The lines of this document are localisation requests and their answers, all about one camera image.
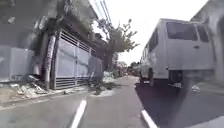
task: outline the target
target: gray gate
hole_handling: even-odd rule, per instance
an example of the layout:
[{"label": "gray gate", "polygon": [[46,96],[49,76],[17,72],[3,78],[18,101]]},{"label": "gray gate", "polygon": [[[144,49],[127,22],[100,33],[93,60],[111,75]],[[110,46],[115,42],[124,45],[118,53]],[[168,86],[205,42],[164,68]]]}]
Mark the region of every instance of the gray gate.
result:
[{"label": "gray gate", "polygon": [[102,60],[90,46],[64,30],[58,41],[54,89],[77,86],[102,76]]}]

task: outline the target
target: white lane marking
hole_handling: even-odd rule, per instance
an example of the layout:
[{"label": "white lane marking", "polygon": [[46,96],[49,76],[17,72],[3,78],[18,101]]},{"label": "white lane marking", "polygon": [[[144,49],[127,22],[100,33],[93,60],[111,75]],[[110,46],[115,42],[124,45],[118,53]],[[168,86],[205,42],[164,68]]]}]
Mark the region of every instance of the white lane marking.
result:
[{"label": "white lane marking", "polygon": [[75,118],[73,119],[72,125],[70,128],[78,128],[79,122],[84,114],[85,108],[86,108],[87,102],[86,100],[82,100],[79,108],[77,109]]},{"label": "white lane marking", "polygon": [[142,110],[142,116],[147,123],[149,128],[158,128],[152,118],[148,115],[148,113],[145,110]]}]

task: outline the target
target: truck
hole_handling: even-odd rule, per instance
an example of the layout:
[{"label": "truck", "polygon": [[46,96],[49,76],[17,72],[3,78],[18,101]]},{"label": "truck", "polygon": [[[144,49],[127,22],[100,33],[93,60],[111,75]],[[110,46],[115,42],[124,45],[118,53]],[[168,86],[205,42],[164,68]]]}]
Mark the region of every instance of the truck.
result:
[{"label": "truck", "polygon": [[140,60],[140,83],[166,80],[182,83],[185,77],[203,77],[214,69],[211,37],[197,22],[160,19]]}]

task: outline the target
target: street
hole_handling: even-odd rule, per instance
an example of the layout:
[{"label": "street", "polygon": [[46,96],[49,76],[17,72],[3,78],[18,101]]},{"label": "street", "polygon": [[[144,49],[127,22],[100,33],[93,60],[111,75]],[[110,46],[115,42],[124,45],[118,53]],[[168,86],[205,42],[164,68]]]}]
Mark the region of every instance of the street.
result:
[{"label": "street", "polygon": [[125,76],[100,95],[62,95],[40,103],[3,109],[1,128],[68,128],[82,99],[87,108],[80,128],[145,128],[145,109],[160,128],[222,127],[224,95],[214,92],[178,94],[177,89],[157,82],[139,84],[137,77]]},{"label": "street", "polygon": [[137,84],[136,92],[144,109],[159,127],[194,127],[224,115],[224,95],[193,91],[182,95],[162,82],[154,87]]}]

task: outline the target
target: power line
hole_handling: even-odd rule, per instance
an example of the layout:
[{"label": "power line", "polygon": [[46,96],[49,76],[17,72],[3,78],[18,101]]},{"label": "power line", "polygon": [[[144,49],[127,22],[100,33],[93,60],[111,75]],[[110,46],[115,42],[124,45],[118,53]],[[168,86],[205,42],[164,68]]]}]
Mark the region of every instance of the power line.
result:
[{"label": "power line", "polygon": [[97,10],[98,10],[100,16],[101,16],[102,18],[104,18],[103,15],[102,15],[102,13],[101,13],[101,11],[100,11],[99,5],[97,4],[96,0],[94,1],[94,3],[95,3],[95,5],[96,5],[96,8],[97,8]]},{"label": "power line", "polygon": [[111,23],[110,15],[109,15],[109,12],[108,12],[108,9],[107,9],[107,5],[106,5],[106,2],[105,2],[105,0],[103,0],[103,4],[104,4],[104,6],[105,6],[105,8],[106,8],[106,11],[107,11],[107,15],[108,15],[108,18],[109,18],[109,20],[110,20],[110,23]]},{"label": "power line", "polygon": [[101,4],[101,7],[103,8],[103,12],[104,12],[104,14],[105,14],[105,16],[106,16],[106,19],[107,19],[107,21],[109,22],[109,18],[108,18],[108,16],[107,16],[107,12],[106,12],[105,7],[103,6],[102,1],[100,1],[100,4]]}]

